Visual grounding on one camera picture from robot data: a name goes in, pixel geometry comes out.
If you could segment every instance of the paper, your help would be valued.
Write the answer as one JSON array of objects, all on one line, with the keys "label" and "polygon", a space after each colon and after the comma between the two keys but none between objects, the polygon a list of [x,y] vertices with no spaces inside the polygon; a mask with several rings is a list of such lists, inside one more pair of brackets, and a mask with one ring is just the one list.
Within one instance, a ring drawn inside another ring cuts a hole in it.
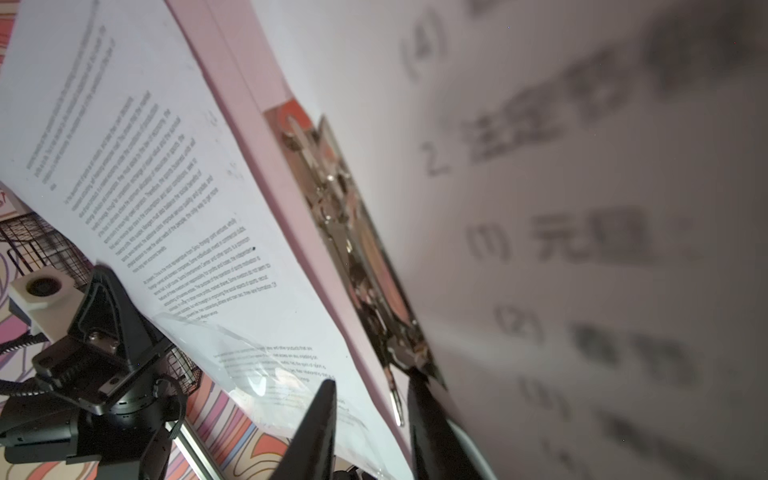
[{"label": "paper", "polygon": [[335,378],[336,453],[410,478],[164,3],[25,2],[0,111],[0,178],[250,418],[291,435]]},{"label": "paper", "polygon": [[766,478],[764,2],[252,3],[499,478]]}]

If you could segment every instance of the cable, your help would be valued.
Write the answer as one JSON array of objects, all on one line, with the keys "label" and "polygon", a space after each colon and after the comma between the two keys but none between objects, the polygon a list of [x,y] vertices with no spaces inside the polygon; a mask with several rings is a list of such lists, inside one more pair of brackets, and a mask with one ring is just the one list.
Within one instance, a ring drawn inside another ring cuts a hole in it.
[{"label": "cable", "polygon": [[35,396],[42,395],[43,393],[45,393],[45,390],[38,386],[35,379],[29,379],[26,382],[0,380],[0,395]]},{"label": "cable", "polygon": [[30,332],[20,335],[18,338],[9,340],[5,343],[0,343],[0,355],[14,350],[23,349],[26,346],[36,345],[38,343],[47,342],[48,337],[44,333],[38,333],[32,335]]},{"label": "cable", "polygon": [[[48,340],[44,333],[32,335],[29,332],[20,335],[18,338],[9,340],[0,344],[0,355],[10,353],[15,350],[23,349],[26,346],[43,343]],[[29,379],[25,382],[12,382],[11,380],[0,380],[0,395],[7,396],[34,396],[42,395],[45,390],[41,389],[35,379]]]},{"label": "cable", "polygon": [[181,431],[181,425],[184,423],[184,417],[187,416],[187,396],[184,394],[184,390],[181,389],[181,384],[179,383],[178,379],[175,379],[174,377],[170,375],[161,375],[157,381],[154,383],[154,397],[159,398],[160,397],[160,389],[158,386],[161,382],[168,382],[174,389],[176,390],[176,400],[179,402],[179,419],[174,424],[174,427],[168,432],[168,436],[170,436],[170,439],[175,439],[179,432]]}]

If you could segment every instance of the wire basket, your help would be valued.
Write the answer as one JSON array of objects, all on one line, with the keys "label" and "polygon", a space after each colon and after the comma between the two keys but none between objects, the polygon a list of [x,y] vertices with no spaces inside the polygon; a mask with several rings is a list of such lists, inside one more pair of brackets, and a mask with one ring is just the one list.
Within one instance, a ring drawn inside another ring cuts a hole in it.
[{"label": "wire basket", "polygon": [[195,362],[186,353],[177,347],[170,349],[166,357],[168,361],[168,375],[179,381],[181,390],[187,395],[192,395],[200,388],[203,371],[195,365]]},{"label": "wire basket", "polygon": [[58,230],[37,214],[26,214],[0,222],[0,241],[19,275],[26,275],[50,265],[74,279],[83,290],[91,280],[93,265],[88,258]]}]

